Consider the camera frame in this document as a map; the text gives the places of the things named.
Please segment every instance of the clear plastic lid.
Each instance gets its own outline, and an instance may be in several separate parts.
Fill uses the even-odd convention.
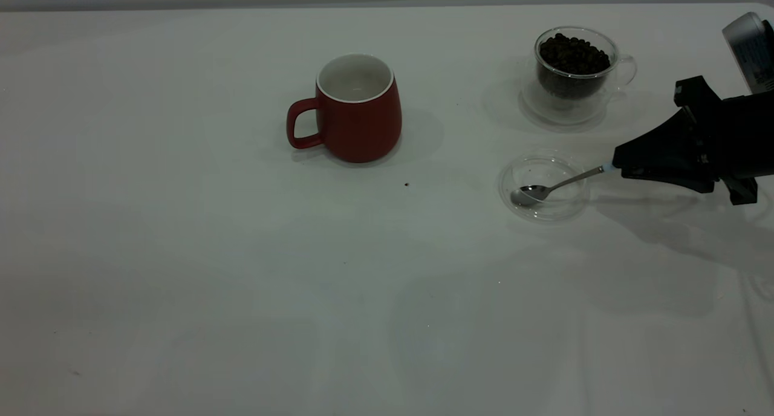
[[[553,149],[537,149],[517,157],[500,173],[498,189],[508,209],[530,221],[555,223],[580,215],[588,204],[585,180],[554,190],[545,201],[520,206],[511,201],[511,192],[528,185],[552,187],[558,182],[583,173],[584,168],[572,157]]]

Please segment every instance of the spoon bowl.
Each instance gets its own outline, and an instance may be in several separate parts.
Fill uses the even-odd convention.
[[[511,201],[519,206],[534,206],[534,204],[545,201],[549,193],[550,190],[540,184],[523,186],[511,191]]]

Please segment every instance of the glass cup handle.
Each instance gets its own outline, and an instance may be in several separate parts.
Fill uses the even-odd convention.
[[[621,59],[619,59],[619,65],[620,64],[628,64],[628,72],[624,72],[619,77],[619,91],[622,91],[623,88],[631,83],[632,80],[634,80],[634,77],[637,75],[637,61],[634,60],[634,57],[632,55],[621,55]]]

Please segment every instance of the metal spoon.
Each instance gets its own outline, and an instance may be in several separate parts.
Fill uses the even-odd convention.
[[[604,165],[597,166],[593,170],[586,171],[583,174],[567,179],[566,181],[558,182],[558,184],[552,187],[545,187],[539,184],[532,184],[530,186],[523,186],[517,190],[511,191],[511,202],[517,206],[532,206],[540,201],[545,201],[548,195],[554,190],[560,187],[567,186],[577,181],[582,181],[586,177],[596,176],[597,174],[606,173],[608,171],[616,170],[616,167],[612,163],[605,163]]]

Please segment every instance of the table surface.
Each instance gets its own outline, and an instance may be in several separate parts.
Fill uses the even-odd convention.
[[[575,220],[509,212],[501,168],[591,166],[677,110],[747,94],[721,29],[763,5],[0,14],[0,412],[774,412],[774,178],[758,204],[617,174]],[[520,112],[565,24],[639,63],[602,124]],[[376,163],[294,151],[285,113],[341,53],[395,69]],[[313,113],[299,132],[314,130]]]

